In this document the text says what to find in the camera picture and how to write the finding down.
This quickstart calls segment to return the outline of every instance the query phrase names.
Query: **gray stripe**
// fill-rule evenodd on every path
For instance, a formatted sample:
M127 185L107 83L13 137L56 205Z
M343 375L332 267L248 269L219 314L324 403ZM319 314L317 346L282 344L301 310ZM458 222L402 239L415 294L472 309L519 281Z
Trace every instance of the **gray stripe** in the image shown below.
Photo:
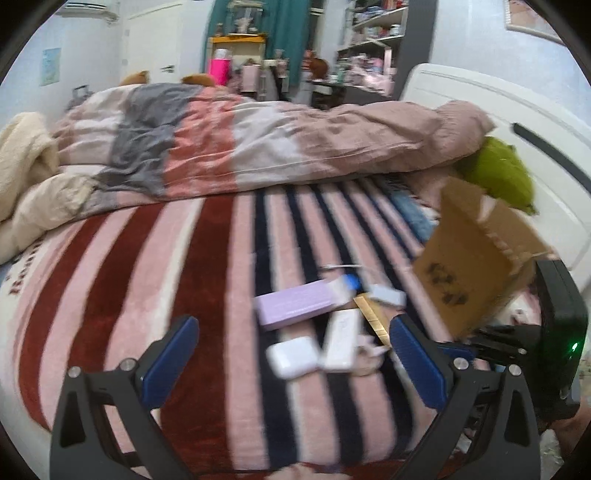
M103 190L130 190L164 197L163 172L174 133L201 86L156 83L138 87L127 100L111 152L111 164L96 176Z

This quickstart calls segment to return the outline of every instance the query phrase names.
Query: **cardboard box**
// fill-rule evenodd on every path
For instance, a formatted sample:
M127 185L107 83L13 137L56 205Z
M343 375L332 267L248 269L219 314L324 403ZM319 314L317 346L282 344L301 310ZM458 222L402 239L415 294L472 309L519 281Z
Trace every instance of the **cardboard box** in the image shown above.
M547 254L504 201L452 178L441 191L439 225L413 268L450 333L461 338L529 285L534 260Z

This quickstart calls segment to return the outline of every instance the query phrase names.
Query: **white cable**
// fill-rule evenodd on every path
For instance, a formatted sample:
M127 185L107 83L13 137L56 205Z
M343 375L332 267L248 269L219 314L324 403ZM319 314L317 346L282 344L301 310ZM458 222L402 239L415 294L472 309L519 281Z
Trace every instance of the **white cable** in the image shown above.
M366 267L365 265L360 265L360 264L343 264L343 265L333 265L333 264L328 264L328 265L323 265L322 267L320 267L321 270L339 270L341 268L362 268L363 270L367 270L371 273L373 273L374 275L377 275L377 277L381 277L383 279L386 280L386 285L390 285L390 279L386 276L386 274L382 271L379 270L375 270L374 268L369 268Z

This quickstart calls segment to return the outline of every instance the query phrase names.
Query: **striped blanket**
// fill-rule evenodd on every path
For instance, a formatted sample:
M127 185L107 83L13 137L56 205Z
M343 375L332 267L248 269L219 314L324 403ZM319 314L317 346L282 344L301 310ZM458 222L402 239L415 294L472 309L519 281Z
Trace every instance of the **striped blanket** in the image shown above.
M161 200L423 170L474 153L492 128L482 110L461 101L436 110L381 102L321 112L158 83L99 92L53 135L65 170L96 180L81 219Z
M329 316L265 332L252 307L254 296L323 278L322 265L362 264L352 273L364 286L387 280L405 290L410 318L449 340L411 269L424 225L398 194L380 178L277 186L122 209L53 231L0 287L2 424L45 462L66 369L137 358L188 313L200 321L199 345L154 414L195 473L404 456L434 412L391 358L368 377L316 372L285 382L266 348L303 335L322 344Z

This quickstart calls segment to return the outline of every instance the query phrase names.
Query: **plush toy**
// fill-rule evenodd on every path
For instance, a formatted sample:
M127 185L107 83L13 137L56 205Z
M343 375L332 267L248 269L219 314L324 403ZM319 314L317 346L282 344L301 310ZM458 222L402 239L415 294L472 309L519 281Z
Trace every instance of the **plush toy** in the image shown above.
M194 73L193 75L187 75L183 77L181 83L185 83L187 85L202 85L204 87L215 87L216 81L207 73Z
M484 188L491 197L503 199L529 215L536 213L534 185L513 145L486 137L478 152L457 162L456 170L464 180Z
M150 73L148 70L128 75L123 80L121 80L119 86L123 87L125 85L145 85L146 83L150 83Z

